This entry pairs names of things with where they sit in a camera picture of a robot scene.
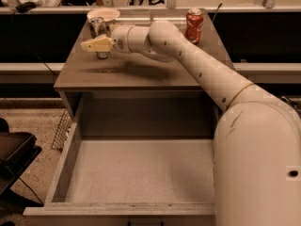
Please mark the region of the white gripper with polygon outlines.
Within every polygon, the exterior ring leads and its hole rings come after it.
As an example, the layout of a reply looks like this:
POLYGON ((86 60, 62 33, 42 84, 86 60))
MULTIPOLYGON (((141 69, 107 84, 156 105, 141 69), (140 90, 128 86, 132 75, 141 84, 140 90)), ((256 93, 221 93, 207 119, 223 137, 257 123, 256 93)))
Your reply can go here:
POLYGON ((116 26, 111 32, 111 39, 105 35, 94 39, 86 40, 81 43, 81 47, 87 52, 110 52, 115 48, 121 53, 130 53, 129 33, 133 26, 123 24, 116 26))

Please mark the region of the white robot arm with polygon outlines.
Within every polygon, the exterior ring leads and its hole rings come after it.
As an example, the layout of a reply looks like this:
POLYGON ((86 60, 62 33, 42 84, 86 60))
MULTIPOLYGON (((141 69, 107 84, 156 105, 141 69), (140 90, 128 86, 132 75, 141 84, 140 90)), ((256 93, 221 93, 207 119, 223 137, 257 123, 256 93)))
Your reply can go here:
POLYGON ((169 21, 119 25, 81 46, 173 57, 222 110, 214 134, 216 226, 301 226, 300 117, 291 106, 192 44, 169 21))

